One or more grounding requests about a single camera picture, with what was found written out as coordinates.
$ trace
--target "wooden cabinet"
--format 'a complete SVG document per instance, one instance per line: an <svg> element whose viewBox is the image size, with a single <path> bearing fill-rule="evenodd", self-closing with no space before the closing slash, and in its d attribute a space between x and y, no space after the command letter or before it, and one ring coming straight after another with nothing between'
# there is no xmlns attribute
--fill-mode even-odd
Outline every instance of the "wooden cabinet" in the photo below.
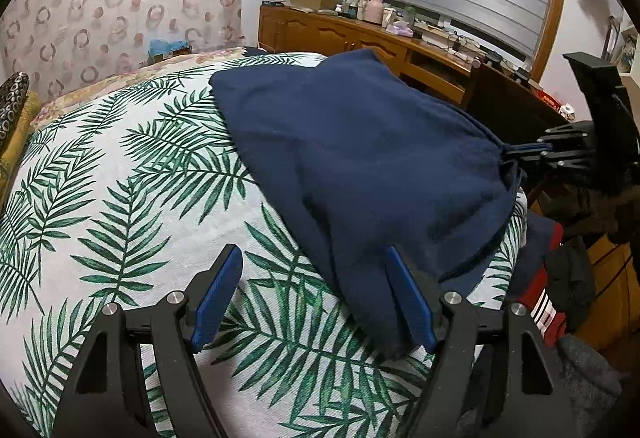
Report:
<svg viewBox="0 0 640 438"><path fill-rule="evenodd" d="M375 24L287 7L260 8L258 43L271 53L314 52L326 56L369 48L405 82L454 103L460 103L471 69L439 48L391 35ZM425 58L433 64L423 64ZM434 74L433 66L440 68L438 74Z"/></svg>

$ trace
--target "metal bolt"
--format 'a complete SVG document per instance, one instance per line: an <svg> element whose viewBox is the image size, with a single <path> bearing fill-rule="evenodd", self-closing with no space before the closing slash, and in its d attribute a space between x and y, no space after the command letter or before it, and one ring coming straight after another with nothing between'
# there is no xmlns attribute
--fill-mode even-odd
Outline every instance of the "metal bolt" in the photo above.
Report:
<svg viewBox="0 0 640 438"><path fill-rule="evenodd" d="M102 308L102 313L105 315L113 315L118 311L118 305L116 303L109 303Z"/></svg>
<svg viewBox="0 0 640 438"><path fill-rule="evenodd" d="M511 312L513 312L513 314L517 315L518 317L522 317L525 313L527 313L527 308L524 306L524 304L513 303L511 305Z"/></svg>
<svg viewBox="0 0 640 438"><path fill-rule="evenodd" d="M444 294L444 300L449 304L460 304L462 303L462 295L458 292L447 292Z"/></svg>
<svg viewBox="0 0 640 438"><path fill-rule="evenodd" d="M171 292L167 297L166 301L169 304L180 304L184 299L184 293L180 291Z"/></svg>

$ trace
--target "dark blue garment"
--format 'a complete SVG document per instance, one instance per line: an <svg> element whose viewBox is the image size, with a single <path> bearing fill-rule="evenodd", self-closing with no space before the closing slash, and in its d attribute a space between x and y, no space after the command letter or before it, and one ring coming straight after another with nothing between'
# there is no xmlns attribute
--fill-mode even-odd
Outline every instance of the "dark blue garment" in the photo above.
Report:
<svg viewBox="0 0 640 438"><path fill-rule="evenodd" d="M478 278L520 182L503 144L368 50L315 68L220 71L210 84L242 161L306 256L386 357L405 354L413 343L382 252L401 245L438 281Z"/></svg>

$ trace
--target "bed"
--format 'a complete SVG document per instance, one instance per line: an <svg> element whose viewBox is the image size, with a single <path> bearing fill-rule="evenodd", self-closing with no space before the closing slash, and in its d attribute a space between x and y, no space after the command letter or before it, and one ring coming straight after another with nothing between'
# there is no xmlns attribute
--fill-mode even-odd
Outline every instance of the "bed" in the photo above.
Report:
<svg viewBox="0 0 640 438"><path fill-rule="evenodd" d="M215 71L324 57L245 55L171 59L58 99L33 121L0 217L0 380L42 436L103 304L156 303L225 243L242 249L244 271L196 361L229 436L402 436L433 356L382 360L262 195L209 93ZM520 193L473 304L500 307L526 208ZM156 427L174 436L151 346L143 365Z"/></svg>

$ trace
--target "yellow fabric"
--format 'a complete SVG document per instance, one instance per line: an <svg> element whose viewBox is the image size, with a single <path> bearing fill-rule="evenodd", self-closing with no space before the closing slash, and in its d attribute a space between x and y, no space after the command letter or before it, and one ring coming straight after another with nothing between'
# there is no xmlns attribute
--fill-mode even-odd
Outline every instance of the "yellow fabric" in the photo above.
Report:
<svg viewBox="0 0 640 438"><path fill-rule="evenodd" d="M15 124L9 141L4 146L4 151L0 153L0 214L4 210L4 201L9 192L15 166L22 155L22 150L29 135L29 124L36 118L42 107L42 102L34 92L27 94L27 100L20 113L20 118Z"/></svg>

